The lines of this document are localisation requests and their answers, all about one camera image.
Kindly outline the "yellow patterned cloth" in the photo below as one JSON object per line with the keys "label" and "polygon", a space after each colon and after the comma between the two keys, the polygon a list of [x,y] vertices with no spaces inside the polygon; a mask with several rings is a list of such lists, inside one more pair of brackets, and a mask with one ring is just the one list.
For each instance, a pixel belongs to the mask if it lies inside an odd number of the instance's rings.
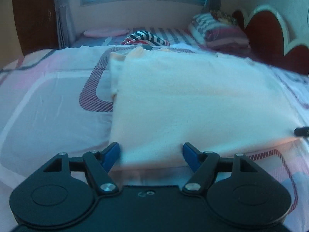
{"label": "yellow patterned cloth", "polygon": [[237,19],[224,12],[221,12],[220,10],[211,10],[211,15],[214,19],[220,21],[221,23],[233,26],[238,25]]}

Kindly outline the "left grey curtain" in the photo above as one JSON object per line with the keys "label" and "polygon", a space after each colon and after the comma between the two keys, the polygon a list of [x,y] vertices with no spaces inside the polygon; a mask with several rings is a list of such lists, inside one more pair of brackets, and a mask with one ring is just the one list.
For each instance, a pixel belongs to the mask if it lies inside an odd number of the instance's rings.
{"label": "left grey curtain", "polygon": [[76,29],[70,0],[54,0],[58,44],[60,49],[71,47],[76,40]]}

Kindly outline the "striped folded pillow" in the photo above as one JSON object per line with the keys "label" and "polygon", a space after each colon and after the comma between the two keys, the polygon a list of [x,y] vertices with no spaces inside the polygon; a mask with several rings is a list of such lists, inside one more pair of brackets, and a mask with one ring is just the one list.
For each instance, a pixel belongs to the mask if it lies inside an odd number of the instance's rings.
{"label": "striped folded pillow", "polygon": [[214,19],[211,12],[195,15],[188,30],[203,48],[216,51],[248,50],[249,39],[237,25],[227,25]]}

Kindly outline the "striped purple bed sheet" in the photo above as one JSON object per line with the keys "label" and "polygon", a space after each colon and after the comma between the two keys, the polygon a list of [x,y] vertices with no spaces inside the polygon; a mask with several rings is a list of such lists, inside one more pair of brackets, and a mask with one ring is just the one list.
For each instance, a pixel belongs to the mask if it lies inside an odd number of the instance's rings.
{"label": "striped purple bed sheet", "polygon": [[151,46],[187,45],[189,48],[213,50],[231,55],[247,55],[251,46],[247,35],[238,26],[199,29],[190,25],[187,30],[177,28],[113,28],[84,31],[72,45],[109,46],[148,44]]}

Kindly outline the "dark wooden door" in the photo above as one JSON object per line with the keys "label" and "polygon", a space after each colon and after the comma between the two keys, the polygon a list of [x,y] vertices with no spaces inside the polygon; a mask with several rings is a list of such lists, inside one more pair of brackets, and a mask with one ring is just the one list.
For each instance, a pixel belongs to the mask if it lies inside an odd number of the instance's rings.
{"label": "dark wooden door", "polygon": [[54,0],[12,0],[12,3],[23,55],[59,48]]}

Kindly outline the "striped red navy garment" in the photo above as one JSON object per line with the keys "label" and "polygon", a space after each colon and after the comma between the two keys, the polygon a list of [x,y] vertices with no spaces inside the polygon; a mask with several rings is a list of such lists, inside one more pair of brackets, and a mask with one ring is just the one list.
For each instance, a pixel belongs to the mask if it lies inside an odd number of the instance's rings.
{"label": "striped red navy garment", "polygon": [[136,44],[147,44],[151,46],[170,46],[170,43],[167,40],[164,40],[147,30],[139,30],[133,32],[121,42],[121,45]]}

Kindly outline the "red white heart headboard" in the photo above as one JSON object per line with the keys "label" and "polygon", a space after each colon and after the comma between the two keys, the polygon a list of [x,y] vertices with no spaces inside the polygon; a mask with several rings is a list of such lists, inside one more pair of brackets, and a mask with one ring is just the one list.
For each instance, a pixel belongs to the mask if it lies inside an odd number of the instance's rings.
{"label": "red white heart headboard", "polygon": [[308,75],[308,38],[291,40],[287,23],[276,9],[260,5],[250,14],[244,9],[236,9],[232,16],[249,39],[248,57]]}

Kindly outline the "patterned white pink quilt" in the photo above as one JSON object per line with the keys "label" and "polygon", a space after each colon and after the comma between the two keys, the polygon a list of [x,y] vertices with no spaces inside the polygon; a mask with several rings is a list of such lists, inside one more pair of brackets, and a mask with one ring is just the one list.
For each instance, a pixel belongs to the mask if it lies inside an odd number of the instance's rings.
{"label": "patterned white pink quilt", "polygon": [[[27,176],[58,152],[79,156],[106,145],[112,125],[112,112],[106,112],[110,74],[105,71],[109,53],[125,52],[116,47],[66,48],[60,51],[34,52],[23,61],[15,60],[1,70],[1,231],[17,226],[9,207],[13,189]],[[249,58],[205,52],[208,58],[228,58],[229,63],[260,65],[283,88],[302,122],[308,124],[308,78],[293,72],[267,66]],[[89,106],[86,92],[88,79],[98,96],[94,108]],[[292,141],[269,151],[279,154],[262,157],[265,152],[253,152],[267,172],[288,187],[295,209],[285,224],[292,231],[308,231],[308,141]],[[116,179],[126,184],[184,184],[189,168],[127,171]]]}

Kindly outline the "pink flat pillow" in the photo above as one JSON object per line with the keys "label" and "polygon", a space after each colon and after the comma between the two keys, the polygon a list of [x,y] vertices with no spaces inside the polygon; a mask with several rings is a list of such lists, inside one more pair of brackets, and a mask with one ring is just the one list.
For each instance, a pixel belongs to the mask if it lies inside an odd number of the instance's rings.
{"label": "pink flat pillow", "polygon": [[122,36],[128,34],[129,32],[129,28],[104,27],[97,29],[88,29],[83,33],[83,35],[89,38],[103,38]]}

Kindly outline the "cream knit sweater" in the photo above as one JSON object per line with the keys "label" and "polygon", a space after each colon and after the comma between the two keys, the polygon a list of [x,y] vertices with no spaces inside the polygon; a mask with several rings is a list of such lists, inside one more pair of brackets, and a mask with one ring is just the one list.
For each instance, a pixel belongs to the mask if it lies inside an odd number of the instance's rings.
{"label": "cream knit sweater", "polygon": [[110,142],[128,169],[184,165],[182,146],[221,156],[294,139],[301,121],[264,64],[224,54],[136,47],[108,62]]}

